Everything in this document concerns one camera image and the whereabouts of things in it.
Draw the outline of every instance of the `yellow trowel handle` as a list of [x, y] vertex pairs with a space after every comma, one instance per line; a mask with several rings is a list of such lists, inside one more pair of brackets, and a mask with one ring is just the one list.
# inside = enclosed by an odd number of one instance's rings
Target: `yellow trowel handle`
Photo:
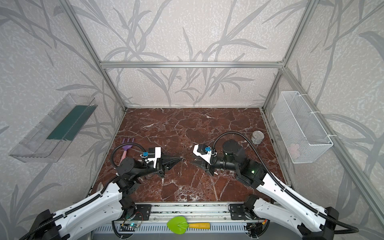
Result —
[[211, 224], [209, 222], [197, 222], [197, 223], [190, 223], [189, 227], [199, 228], [199, 229], [210, 229]]

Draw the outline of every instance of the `metal can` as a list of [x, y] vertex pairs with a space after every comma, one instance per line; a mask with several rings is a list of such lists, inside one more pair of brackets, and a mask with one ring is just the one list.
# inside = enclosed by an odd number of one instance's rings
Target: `metal can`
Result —
[[260, 144], [264, 139], [264, 134], [260, 131], [254, 131], [252, 133], [252, 137], [251, 137], [251, 140], [253, 142], [253, 144]]

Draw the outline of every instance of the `white wire mesh basket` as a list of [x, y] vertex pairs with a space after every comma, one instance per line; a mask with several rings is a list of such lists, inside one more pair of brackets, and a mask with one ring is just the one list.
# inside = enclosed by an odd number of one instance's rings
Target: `white wire mesh basket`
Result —
[[293, 163], [314, 162], [333, 146], [316, 115], [297, 91], [281, 92], [272, 116]]

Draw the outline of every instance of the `wallpaper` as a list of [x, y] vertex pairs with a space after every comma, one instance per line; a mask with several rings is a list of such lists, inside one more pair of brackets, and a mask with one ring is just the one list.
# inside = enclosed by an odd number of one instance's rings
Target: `wallpaper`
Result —
[[280, 61], [307, 0], [70, 0], [102, 61]]
[[359, 229], [359, 233], [356, 234], [335, 235], [335, 240], [384, 240], [384, 229], [361, 197], [349, 175], [344, 171], [332, 148], [313, 163], [292, 163], [272, 116], [272, 110], [280, 92], [292, 90], [289, 82], [283, 76], [272, 93], [265, 113], [294, 189], [316, 204], [323, 207], [334, 207], [340, 214], [340, 221]]
[[[0, 1], [0, 239], [36, 214], [83, 199], [123, 115], [56, 1]], [[95, 112], [56, 163], [8, 154], [68, 93], [94, 96]]]
[[384, 1], [317, 6], [288, 66], [384, 197]]
[[261, 106], [276, 73], [275, 68], [109, 69], [126, 105], [133, 107]]

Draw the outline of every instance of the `brown marble surface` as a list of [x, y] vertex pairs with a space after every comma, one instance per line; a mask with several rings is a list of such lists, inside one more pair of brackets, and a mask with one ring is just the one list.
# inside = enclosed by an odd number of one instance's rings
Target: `brown marble surface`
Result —
[[[124, 138], [134, 137], [135, 142], [145, 149], [160, 146], [163, 152], [185, 158], [167, 171], [164, 179], [155, 174], [141, 178], [142, 186], [131, 195], [135, 202], [244, 201], [249, 194], [256, 194], [269, 201], [269, 197], [237, 181], [233, 172], [217, 170], [217, 175], [210, 177], [190, 163], [195, 160], [192, 153], [195, 144], [211, 146], [220, 134], [229, 130], [241, 132], [249, 138], [253, 131], [262, 131], [265, 138], [256, 146], [256, 150], [269, 169], [284, 181], [258, 108], [128, 109], [93, 192], [100, 182], [105, 184], [116, 176], [109, 162], [112, 149], [121, 144]], [[244, 139], [231, 134], [222, 137], [216, 144], [219, 154], [222, 153], [224, 141], [231, 138], [243, 144], [248, 158], [256, 159]], [[116, 163], [121, 156], [122, 149], [115, 154]], [[140, 159], [136, 147], [128, 150], [127, 156]]]

